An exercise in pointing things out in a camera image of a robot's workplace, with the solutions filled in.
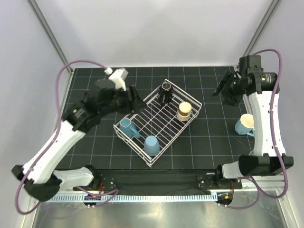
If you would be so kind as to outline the teal cup cream inside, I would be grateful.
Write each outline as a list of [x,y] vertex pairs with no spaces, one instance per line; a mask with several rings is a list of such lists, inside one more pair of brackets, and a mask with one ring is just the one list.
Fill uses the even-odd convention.
[[238,135],[255,136],[254,117],[252,114],[243,114],[235,124],[235,132]]

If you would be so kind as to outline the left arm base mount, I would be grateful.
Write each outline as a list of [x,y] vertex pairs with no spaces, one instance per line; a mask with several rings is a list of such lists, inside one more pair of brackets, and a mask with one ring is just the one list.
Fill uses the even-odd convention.
[[95,188],[98,191],[112,191],[116,189],[115,176],[113,175],[101,175],[100,180],[97,181],[97,186]]

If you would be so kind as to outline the aluminium frame rail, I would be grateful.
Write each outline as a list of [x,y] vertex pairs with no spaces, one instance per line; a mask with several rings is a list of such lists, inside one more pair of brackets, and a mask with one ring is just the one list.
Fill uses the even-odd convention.
[[239,179],[246,177],[252,180],[259,192],[274,199],[283,197],[288,190],[286,172],[275,176],[245,176]]

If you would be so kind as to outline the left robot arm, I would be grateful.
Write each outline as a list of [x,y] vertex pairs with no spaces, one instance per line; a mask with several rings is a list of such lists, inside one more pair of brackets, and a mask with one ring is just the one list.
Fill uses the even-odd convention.
[[57,165],[67,152],[101,119],[111,113],[138,114],[146,107],[134,85],[101,79],[63,114],[60,126],[40,151],[26,164],[12,168],[14,176],[24,181],[24,189],[45,202],[59,191],[74,187],[99,188],[101,174],[92,166],[59,171]]

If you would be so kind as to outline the light blue plastic cup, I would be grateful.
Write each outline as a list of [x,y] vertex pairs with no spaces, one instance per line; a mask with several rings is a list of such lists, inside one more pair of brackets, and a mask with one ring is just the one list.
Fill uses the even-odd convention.
[[144,152],[153,157],[156,156],[159,151],[160,145],[158,139],[153,135],[148,136],[144,141]]

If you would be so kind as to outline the blue glazed ceramic mug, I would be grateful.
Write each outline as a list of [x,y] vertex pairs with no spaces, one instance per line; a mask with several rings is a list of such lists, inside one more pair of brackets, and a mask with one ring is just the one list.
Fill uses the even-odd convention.
[[140,138],[141,135],[137,131],[135,124],[129,118],[123,118],[119,123],[119,129],[129,138]]

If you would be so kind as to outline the black cup cream inside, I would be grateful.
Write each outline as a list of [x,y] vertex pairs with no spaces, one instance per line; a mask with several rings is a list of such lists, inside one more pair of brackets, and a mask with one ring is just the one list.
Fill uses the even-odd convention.
[[173,87],[170,83],[163,82],[159,88],[158,100],[161,106],[169,104],[172,100]]

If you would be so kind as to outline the brown and cream cup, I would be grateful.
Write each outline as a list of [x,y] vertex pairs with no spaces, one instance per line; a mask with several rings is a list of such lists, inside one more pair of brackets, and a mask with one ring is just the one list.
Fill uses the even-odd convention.
[[182,122],[187,121],[190,119],[191,111],[192,105],[188,102],[182,102],[177,110],[177,118]]

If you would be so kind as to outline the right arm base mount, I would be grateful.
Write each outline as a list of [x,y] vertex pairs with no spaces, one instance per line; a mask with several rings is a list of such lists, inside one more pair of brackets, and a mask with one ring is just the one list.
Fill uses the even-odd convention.
[[241,181],[236,179],[219,179],[215,173],[204,172],[197,175],[198,185],[201,190],[240,190]]

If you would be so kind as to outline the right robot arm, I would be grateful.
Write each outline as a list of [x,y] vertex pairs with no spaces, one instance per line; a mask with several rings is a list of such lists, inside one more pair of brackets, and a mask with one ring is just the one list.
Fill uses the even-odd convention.
[[237,106],[246,97],[255,129],[252,155],[241,155],[236,162],[219,165],[214,176],[217,187],[225,188],[231,179],[245,176],[275,176],[293,166],[294,159],[286,155],[280,134],[279,79],[277,73],[264,71],[260,55],[248,55],[240,58],[237,72],[225,73],[213,92],[229,106]]

